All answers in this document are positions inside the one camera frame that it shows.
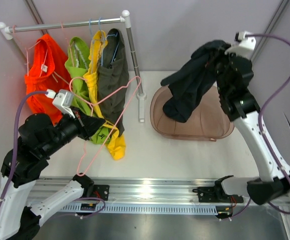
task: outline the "cable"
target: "cable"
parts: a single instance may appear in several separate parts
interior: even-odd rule
[[[100,197],[82,197],[82,198],[76,199],[75,201],[82,201],[82,200],[95,200],[95,201],[98,201],[98,202],[102,202],[103,206],[101,207],[101,209],[99,209],[99,210],[97,210],[97,211],[95,211],[95,212],[93,212],[91,214],[88,214],[86,216],[81,216],[81,215],[78,215],[77,213],[75,213],[75,214],[67,213],[67,214],[62,214],[62,215],[59,215],[59,216],[53,216],[53,217],[50,218],[50,220],[58,219],[58,218],[61,218],[61,217],[66,217],[66,216],[79,217],[80,219],[87,219],[87,218],[90,218],[90,217],[93,217],[93,216],[99,214],[106,207],[105,201],[102,198],[100,198]]]
[[[243,211],[245,211],[245,209],[248,208],[248,206],[251,204],[252,199],[250,198],[246,204],[245,207],[243,207],[238,213],[234,214],[233,216],[231,216],[231,218],[237,217],[238,215],[240,215]]]
[[[3,191],[1,192],[0,195],[0,209],[3,203],[3,199],[6,196],[7,190],[9,188],[9,185],[12,181],[13,175],[15,173],[15,169],[16,169],[16,158],[17,158],[17,150],[18,150],[18,132],[19,132],[19,121],[20,121],[20,116],[21,116],[21,111],[23,108],[23,105],[25,104],[26,100],[28,98],[30,98],[33,95],[36,94],[47,94],[47,91],[33,91],[29,94],[27,94],[19,103],[19,106],[17,108],[16,111],[16,116],[15,116],[15,122],[14,122],[14,136],[13,136],[13,154],[12,154],[12,158],[11,158],[11,166],[10,166],[10,173],[7,179],[7,182],[3,188]]]
[[[246,35],[246,37],[265,37],[265,38],[277,39],[277,40],[280,40],[280,41],[282,41],[282,42],[284,42],[284,43],[286,43],[287,45],[290,46],[290,41],[288,41],[287,39],[284,39],[284,38],[282,38],[280,36],[273,35],[273,34],[256,33],[256,34],[248,34],[248,35]],[[266,107],[273,100],[273,98],[275,98],[287,86],[287,84],[289,84],[289,83],[290,83],[290,75],[287,78],[287,80],[266,100],[266,102],[264,103],[264,105],[260,109],[260,112],[259,112],[259,115],[258,115],[258,126],[259,126],[259,129],[260,129],[261,133],[264,132],[262,118],[263,118],[264,111],[265,111]],[[263,136],[264,141],[265,141],[265,143],[266,143],[271,155],[273,156],[277,166],[279,167],[279,169],[281,170],[281,172],[283,173],[284,177],[287,179],[287,181],[288,181],[288,183],[290,185],[290,176],[284,170],[283,165],[281,164],[278,156],[276,156],[276,154],[275,154],[275,152],[274,152],[274,150],[273,150],[268,138],[266,137],[266,135],[262,134],[262,136]],[[269,202],[269,205],[271,205],[275,210],[279,211],[282,214],[290,214],[290,211],[281,210],[279,207],[273,205],[271,202]]]

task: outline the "metal floor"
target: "metal floor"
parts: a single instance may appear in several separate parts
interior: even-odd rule
[[[281,216],[251,206],[232,221],[214,216],[103,213],[50,219],[35,240],[287,240]]]

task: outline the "clothes hanger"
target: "clothes hanger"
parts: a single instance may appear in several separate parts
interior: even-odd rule
[[[99,19],[98,19],[98,29],[99,29],[99,31],[101,32],[101,35],[102,35],[102,38],[103,38],[103,31],[102,31],[102,29],[101,29],[101,19],[102,19],[102,17],[100,17]],[[107,38],[108,37],[117,37],[118,36],[118,32],[116,32],[116,34],[109,34],[109,35],[107,35],[106,37],[105,37],[105,41],[107,41]],[[117,49],[118,49],[118,47],[119,47],[119,42],[117,43],[117,46],[116,46],[116,49],[115,49],[115,52],[114,52],[114,54],[113,54],[113,58],[111,59],[111,62],[110,63],[112,63],[113,61],[114,61],[114,59],[115,59],[115,55],[116,55],[116,52],[117,52]],[[100,59],[100,65],[101,66],[103,66],[103,51],[104,51],[104,48],[101,50],[101,59]]]

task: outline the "black bracket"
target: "black bracket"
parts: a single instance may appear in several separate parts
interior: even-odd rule
[[[243,197],[238,195],[227,195],[222,188],[222,181],[232,177],[225,176],[215,181],[214,186],[199,186],[192,190],[193,193],[197,193],[200,203],[232,203],[232,197],[238,204],[244,202]]]

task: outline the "white rack connector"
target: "white rack connector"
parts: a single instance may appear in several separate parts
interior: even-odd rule
[[[145,100],[147,98],[147,95],[145,92],[142,94],[137,94],[138,98],[138,120],[140,123],[145,122]]]
[[[0,21],[0,31],[7,40],[13,39],[13,35],[10,33],[9,28],[2,21]]]

